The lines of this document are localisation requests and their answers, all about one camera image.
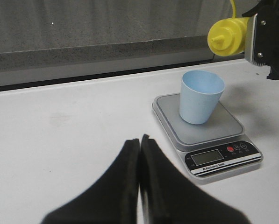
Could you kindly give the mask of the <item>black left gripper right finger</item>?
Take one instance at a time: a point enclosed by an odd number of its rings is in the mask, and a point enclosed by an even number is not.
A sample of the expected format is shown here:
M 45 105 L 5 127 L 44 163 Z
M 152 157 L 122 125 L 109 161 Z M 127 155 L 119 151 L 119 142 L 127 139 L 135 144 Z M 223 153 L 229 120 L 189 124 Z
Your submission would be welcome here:
M 140 152 L 140 191 L 146 224 L 248 224 L 239 210 L 202 191 L 144 135 Z

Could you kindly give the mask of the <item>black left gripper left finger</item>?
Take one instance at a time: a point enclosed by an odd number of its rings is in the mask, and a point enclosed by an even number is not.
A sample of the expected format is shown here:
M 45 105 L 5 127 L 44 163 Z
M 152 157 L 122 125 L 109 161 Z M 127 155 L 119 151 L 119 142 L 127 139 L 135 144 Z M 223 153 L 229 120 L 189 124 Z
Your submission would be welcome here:
M 139 139 L 125 141 L 116 159 L 90 188 L 47 214 L 42 223 L 137 223 L 139 154 Z

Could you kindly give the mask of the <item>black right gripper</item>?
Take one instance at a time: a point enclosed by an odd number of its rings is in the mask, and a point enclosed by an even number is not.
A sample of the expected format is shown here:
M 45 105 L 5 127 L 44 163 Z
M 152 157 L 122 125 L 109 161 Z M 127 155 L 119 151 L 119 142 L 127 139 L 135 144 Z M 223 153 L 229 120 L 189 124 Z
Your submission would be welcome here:
M 269 66 L 266 78 L 279 80 L 279 0 L 261 0 L 242 16 L 249 18 L 245 59 L 253 65 Z

